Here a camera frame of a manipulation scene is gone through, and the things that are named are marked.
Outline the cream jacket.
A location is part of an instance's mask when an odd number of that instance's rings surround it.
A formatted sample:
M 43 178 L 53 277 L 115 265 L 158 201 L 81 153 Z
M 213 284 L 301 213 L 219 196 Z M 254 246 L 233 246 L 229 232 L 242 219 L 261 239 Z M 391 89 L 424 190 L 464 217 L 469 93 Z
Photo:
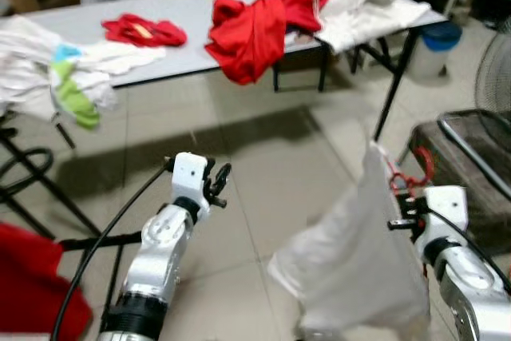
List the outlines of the cream jacket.
M 412 0 L 327 0 L 317 13 L 321 30 L 314 37 L 332 50 L 348 50 L 412 26 L 431 11 L 426 2 Z

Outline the red polo shirt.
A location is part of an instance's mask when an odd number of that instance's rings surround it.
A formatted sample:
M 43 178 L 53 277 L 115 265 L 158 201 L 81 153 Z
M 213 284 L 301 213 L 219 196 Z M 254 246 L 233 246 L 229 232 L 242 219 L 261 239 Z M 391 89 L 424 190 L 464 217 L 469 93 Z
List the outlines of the red polo shirt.
M 283 57 L 285 31 L 281 0 L 215 0 L 204 48 L 227 79 L 248 85 Z

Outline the blue-lidded plastic bucket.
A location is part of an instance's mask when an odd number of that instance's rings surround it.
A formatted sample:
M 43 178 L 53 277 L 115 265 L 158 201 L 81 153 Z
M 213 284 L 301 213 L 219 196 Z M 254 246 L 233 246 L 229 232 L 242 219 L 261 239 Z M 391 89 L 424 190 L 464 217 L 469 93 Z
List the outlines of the blue-lidded plastic bucket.
M 450 53 L 459 45 L 462 35 L 463 28 L 452 21 L 424 25 L 406 72 L 420 81 L 444 76 Z

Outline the plain white cloth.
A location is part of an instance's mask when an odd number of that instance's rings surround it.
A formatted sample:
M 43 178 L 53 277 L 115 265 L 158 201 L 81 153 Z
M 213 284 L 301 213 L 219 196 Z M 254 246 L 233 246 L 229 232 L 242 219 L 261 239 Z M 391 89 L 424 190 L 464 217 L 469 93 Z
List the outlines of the plain white cloth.
M 80 67 L 113 76 L 128 73 L 167 56 L 167 49 L 163 46 L 133 46 L 121 42 L 96 42 L 77 48 L 81 52 Z

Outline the black metal support bar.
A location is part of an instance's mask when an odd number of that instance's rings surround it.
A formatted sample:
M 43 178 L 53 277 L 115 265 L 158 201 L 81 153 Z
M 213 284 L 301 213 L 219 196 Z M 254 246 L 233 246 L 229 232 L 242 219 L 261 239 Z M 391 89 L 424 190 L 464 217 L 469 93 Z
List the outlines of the black metal support bar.
M 67 239 L 57 242 L 63 252 L 73 252 L 79 250 L 90 250 L 92 248 L 118 247 L 129 244 L 141 243 L 141 232 L 131 232 L 131 234 L 92 236 L 86 239 Z

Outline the small red garment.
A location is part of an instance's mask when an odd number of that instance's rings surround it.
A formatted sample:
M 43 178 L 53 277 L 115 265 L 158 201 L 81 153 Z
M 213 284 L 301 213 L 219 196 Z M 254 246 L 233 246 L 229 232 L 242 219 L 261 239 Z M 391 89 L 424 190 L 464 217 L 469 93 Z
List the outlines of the small red garment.
M 131 44 L 139 48 L 164 48 L 185 45 L 185 31 L 167 20 L 149 21 L 135 14 L 121 14 L 100 23 L 107 41 Z

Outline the white shirt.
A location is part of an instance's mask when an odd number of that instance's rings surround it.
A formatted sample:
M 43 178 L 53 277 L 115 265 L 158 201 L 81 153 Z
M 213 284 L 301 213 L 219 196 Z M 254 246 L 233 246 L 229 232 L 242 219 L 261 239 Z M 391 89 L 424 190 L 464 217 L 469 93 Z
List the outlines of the white shirt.
M 372 141 L 357 187 L 344 192 L 316 223 L 291 237 L 267 273 L 299 301 L 300 341 L 351 341 L 348 331 L 390 331 L 383 341 L 430 341 L 430 294 L 399 218 L 386 151 Z

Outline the plaid cushioned metal chair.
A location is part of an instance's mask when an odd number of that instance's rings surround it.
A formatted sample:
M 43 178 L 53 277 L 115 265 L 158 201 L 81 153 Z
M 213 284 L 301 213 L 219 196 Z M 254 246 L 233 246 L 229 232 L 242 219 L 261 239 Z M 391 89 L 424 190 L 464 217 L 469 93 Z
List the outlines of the plaid cushioned metal chair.
M 467 234 L 481 249 L 511 249 L 511 129 L 482 110 L 453 111 L 416 125 L 406 147 L 424 146 L 434 158 L 431 184 L 461 185 L 468 201 Z

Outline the black table leg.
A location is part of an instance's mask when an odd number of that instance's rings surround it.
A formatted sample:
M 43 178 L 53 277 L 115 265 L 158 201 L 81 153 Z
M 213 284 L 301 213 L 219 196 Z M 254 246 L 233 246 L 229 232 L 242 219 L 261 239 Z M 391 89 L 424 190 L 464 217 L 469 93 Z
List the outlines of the black table leg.
M 402 45 L 401 56 L 398 58 L 398 64 L 395 65 L 394 69 L 390 70 L 391 74 L 393 74 L 393 79 L 391 79 L 390 88 L 386 95 L 386 101 L 384 101 L 384 105 L 374 129 L 373 141 L 380 140 L 381 133 L 383 132 L 384 127 L 386 127 L 386 121 L 388 115 L 390 115 L 391 108 L 393 108 L 394 99 L 395 96 L 397 96 L 399 85 L 401 85 L 402 78 L 406 72 L 406 67 L 408 67 L 411 61 L 416 41 L 420 37 L 420 30 L 420 27 L 410 28 L 408 30 L 404 45 Z

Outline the black floor fan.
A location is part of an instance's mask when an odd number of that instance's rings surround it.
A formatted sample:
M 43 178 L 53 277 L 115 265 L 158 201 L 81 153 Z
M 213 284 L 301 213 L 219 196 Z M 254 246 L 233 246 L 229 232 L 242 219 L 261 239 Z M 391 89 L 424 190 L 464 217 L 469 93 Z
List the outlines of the black floor fan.
M 474 100 L 497 126 L 510 129 L 511 50 L 509 34 L 497 32 L 476 71 Z

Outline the white garment green print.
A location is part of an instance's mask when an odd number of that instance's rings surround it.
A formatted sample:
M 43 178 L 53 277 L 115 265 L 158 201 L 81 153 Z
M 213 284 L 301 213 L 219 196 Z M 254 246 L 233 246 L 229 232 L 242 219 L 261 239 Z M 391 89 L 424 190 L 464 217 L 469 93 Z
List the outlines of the white garment green print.
M 117 107 L 112 74 L 84 46 L 63 41 L 28 18 L 0 21 L 0 110 L 54 123 L 65 115 L 95 129 Z

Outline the red plastic clothes hanger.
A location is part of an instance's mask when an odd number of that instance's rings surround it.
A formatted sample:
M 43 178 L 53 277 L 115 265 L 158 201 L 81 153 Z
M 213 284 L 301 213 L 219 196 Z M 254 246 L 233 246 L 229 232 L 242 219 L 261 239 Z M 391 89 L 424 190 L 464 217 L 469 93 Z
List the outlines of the red plastic clothes hanger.
M 418 146 L 414 149 L 413 153 L 419 155 L 420 159 L 424 161 L 424 174 L 419 178 L 399 172 L 398 166 L 395 166 L 393 162 L 387 163 L 388 169 L 390 170 L 388 185 L 395 196 L 409 194 L 415 197 L 416 191 L 420 190 L 420 188 L 426 188 L 432 181 L 432 177 L 434 177 L 437 167 L 435 167 L 431 152 L 424 146 Z

